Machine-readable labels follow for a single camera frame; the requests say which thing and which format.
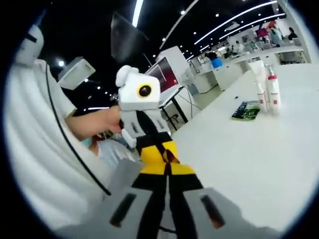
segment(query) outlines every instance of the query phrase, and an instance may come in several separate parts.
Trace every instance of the black cable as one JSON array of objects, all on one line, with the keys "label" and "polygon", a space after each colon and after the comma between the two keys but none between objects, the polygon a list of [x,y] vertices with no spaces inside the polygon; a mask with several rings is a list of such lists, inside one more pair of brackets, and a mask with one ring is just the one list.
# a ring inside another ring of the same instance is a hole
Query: black cable
[{"label": "black cable", "polygon": [[173,231],[171,229],[163,228],[162,226],[159,227],[160,230],[166,233],[172,233],[172,234],[177,234],[176,231]]},{"label": "black cable", "polygon": [[181,96],[180,94],[179,94],[179,96],[180,96],[183,100],[185,100],[185,101],[187,101],[188,103],[190,103],[190,117],[193,119],[193,106],[195,106],[196,108],[198,108],[200,111],[201,111],[202,109],[201,109],[200,107],[198,107],[198,106],[196,106],[196,105],[193,104],[193,102],[192,102],[192,100],[191,100],[191,96],[190,96],[189,89],[188,89],[187,87],[183,87],[183,88],[185,88],[185,89],[187,90],[188,97],[189,97],[189,101],[188,101],[187,99],[185,99],[183,96]]},{"label": "black cable", "polygon": [[78,153],[76,152],[76,150],[73,148],[72,144],[70,143],[69,139],[67,138],[67,136],[65,135],[65,132],[60,124],[58,115],[56,113],[54,104],[53,104],[53,100],[51,97],[51,92],[50,92],[50,86],[49,86],[49,79],[48,79],[48,64],[46,64],[46,68],[45,68],[45,76],[46,76],[46,83],[47,83],[47,87],[48,87],[48,93],[49,93],[49,99],[50,99],[50,103],[52,106],[52,110],[55,116],[55,120],[58,123],[58,126],[61,130],[61,133],[66,141],[66,143],[68,144],[68,146],[70,147],[70,149],[72,150],[72,152],[74,153],[75,157],[79,160],[79,162],[82,164],[82,166],[85,168],[85,170],[88,172],[88,174],[90,174],[90,176],[92,177],[92,179],[96,182],[96,184],[102,189],[103,192],[105,192],[107,195],[111,195],[110,191],[107,190],[103,184],[95,177],[95,175],[91,172],[91,170],[88,168],[88,166],[86,166],[86,164],[83,162],[83,160],[81,159],[81,157],[78,155]]},{"label": "black cable", "polygon": [[[192,104],[191,102],[189,102],[187,99],[185,99],[183,96],[180,96],[183,100],[185,100],[186,102],[188,102],[189,104]],[[196,108],[198,108],[200,111],[202,111],[202,109],[200,107],[198,107],[197,105],[192,104],[193,106],[195,106]]]}]

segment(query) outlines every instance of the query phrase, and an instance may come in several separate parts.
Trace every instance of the black ceiling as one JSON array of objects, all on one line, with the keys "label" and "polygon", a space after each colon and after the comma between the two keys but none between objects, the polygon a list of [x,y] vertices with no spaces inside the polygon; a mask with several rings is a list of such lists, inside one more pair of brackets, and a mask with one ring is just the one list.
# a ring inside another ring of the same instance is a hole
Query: black ceiling
[{"label": "black ceiling", "polygon": [[[268,0],[199,0],[186,14],[162,50],[182,45],[185,57],[199,53],[201,46],[219,42],[219,37],[225,34],[222,27],[202,40],[194,43],[210,30],[253,6]],[[83,56],[95,69],[88,83],[82,83],[75,91],[65,91],[80,111],[88,107],[108,107],[112,105],[109,93],[116,93],[115,75],[121,67],[111,57],[110,51],[110,23],[115,11],[129,22],[132,22],[136,0],[117,0],[116,3],[99,4],[61,4],[53,3],[46,10],[41,23],[44,35],[44,48],[41,58],[51,66],[54,76],[61,68],[58,60],[66,64],[77,56]],[[144,0],[138,29],[147,37],[149,45],[144,53],[154,63],[153,55],[160,53],[162,38],[166,37],[172,26],[180,17],[180,11],[186,10],[193,0]],[[245,25],[262,17],[273,15],[271,5],[254,10],[236,19]],[[135,58],[131,63],[142,72],[146,71],[149,63],[144,56]]]}]

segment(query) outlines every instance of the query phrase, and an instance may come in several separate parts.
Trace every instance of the computer monitor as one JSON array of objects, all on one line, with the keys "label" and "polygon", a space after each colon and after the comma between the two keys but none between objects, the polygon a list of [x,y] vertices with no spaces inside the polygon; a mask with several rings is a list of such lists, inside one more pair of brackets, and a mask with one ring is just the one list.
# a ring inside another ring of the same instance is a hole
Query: computer monitor
[{"label": "computer monitor", "polygon": [[147,75],[158,78],[160,83],[160,92],[164,92],[169,88],[178,85],[178,80],[170,67],[166,57],[156,62],[147,72]]}]

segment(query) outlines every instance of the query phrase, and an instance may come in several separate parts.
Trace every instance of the finger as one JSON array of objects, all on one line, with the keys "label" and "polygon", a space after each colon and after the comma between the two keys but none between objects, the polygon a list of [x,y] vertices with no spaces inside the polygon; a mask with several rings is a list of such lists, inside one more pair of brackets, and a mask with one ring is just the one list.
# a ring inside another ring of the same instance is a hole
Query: finger
[{"label": "finger", "polygon": [[121,128],[120,128],[119,125],[113,126],[113,127],[111,128],[111,131],[112,131],[113,133],[121,133],[121,132],[122,132],[122,130],[121,130]]}]

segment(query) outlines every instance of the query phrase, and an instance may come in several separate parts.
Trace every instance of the led light strip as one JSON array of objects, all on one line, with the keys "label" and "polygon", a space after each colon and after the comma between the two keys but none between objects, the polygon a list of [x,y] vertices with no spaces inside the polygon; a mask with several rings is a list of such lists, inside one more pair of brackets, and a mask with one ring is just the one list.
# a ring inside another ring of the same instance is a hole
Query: led light strip
[{"label": "led light strip", "polygon": [[286,15],[286,14],[285,13],[281,13],[281,14],[277,14],[277,15],[273,15],[273,16],[268,16],[268,17],[265,17],[265,18],[257,20],[257,21],[253,21],[253,22],[251,22],[251,23],[249,23],[247,25],[244,25],[244,26],[242,26],[242,27],[240,27],[240,28],[238,28],[238,29],[236,29],[236,30],[234,30],[234,31],[232,31],[232,32],[220,37],[219,40],[225,38],[226,36],[229,36],[229,35],[235,33],[236,31],[239,31],[239,30],[241,30],[241,29],[243,29],[245,27],[248,27],[248,26],[253,25],[255,23],[258,23],[260,21],[264,21],[264,20],[267,20],[267,19],[270,19],[270,18],[273,18],[273,17],[283,16],[283,15]]},{"label": "led light strip", "polygon": [[102,109],[109,109],[110,107],[93,107],[93,108],[88,108],[88,110],[93,111],[93,110],[102,110]]},{"label": "led light strip", "polygon": [[134,27],[137,27],[137,26],[138,26],[139,17],[140,17],[140,13],[141,13],[143,1],[144,1],[144,0],[137,0],[137,1],[136,1],[135,10],[134,10],[134,16],[133,16],[133,21],[132,21],[132,25],[133,25]]},{"label": "led light strip", "polygon": [[179,17],[179,19],[177,20],[177,22],[174,24],[174,26],[171,28],[171,30],[169,31],[169,33],[167,34],[167,36],[165,37],[165,41],[162,43],[162,45],[160,46],[160,50],[163,48],[164,44],[167,42],[168,38],[170,37],[170,35],[173,33],[173,31],[175,30],[175,28],[177,27],[177,25],[182,21],[182,19],[188,14],[188,12],[196,5],[196,3],[199,0],[195,0],[191,3],[191,5],[189,5],[189,7],[186,9],[185,14],[181,15]]},{"label": "led light strip", "polygon": [[188,57],[188,58],[186,59],[186,61],[190,60],[190,59],[193,58],[193,57],[194,57],[194,55],[191,55],[190,57]]},{"label": "led light strip", "polygon": [[253,10],[256,10],[260,7],[263,7],[263,6],[267,6],[267,5],[271,5],[271,4],[275,4],[277,3],[277,1],[270,1],[270,2],[266,2],[266,3],[263,3],[263,4],[260,4],[258,6],[255,6],[255,7],[252,7],[246,11],[243,11],[242,13],[232,17],[231,19],[228,19],[227,21],[225,21],[224,23],[222,23],[221,25],[219,25],[218,27],[212,29],[209,33],[207,33],[206,35],[204,35],[201,39],[199,39],[197,42],[194,43],[194,45],[198,44],[200,41],[202,41],[203,39],[205,39],[207,36],[209,36],[210,34],[212,34],[214,31],[216,31],[217,29],[221,28],[222,26],[226,25],[227,23],[231,22],[232,20],[250,12],[250,11],[253,11]]},{"label": "led light strip", "polygon": [[221,48],[219,48],[219,49],[217,49],[218,51],[223,51],[223,50],[226,50],[226,47],[225,46],[223,46],[223,47],[221,47]]},{"label": "led light strip", "polygon": [[209,45],[207,45],[207,46],[201,48],[200,51],[205,50],[207,47],[209,47]]}]

